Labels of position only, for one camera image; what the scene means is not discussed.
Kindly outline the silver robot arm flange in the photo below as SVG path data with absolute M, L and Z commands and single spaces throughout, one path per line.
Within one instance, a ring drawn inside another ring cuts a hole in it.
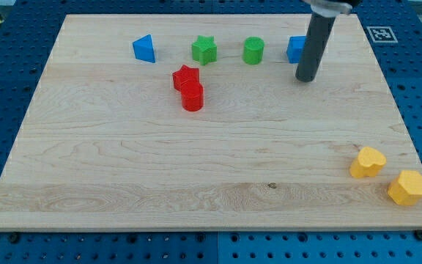
M 362 0 L 303 0 L 311 10 L 324 18 L 334 18 L 337 15 L 349 15 Z

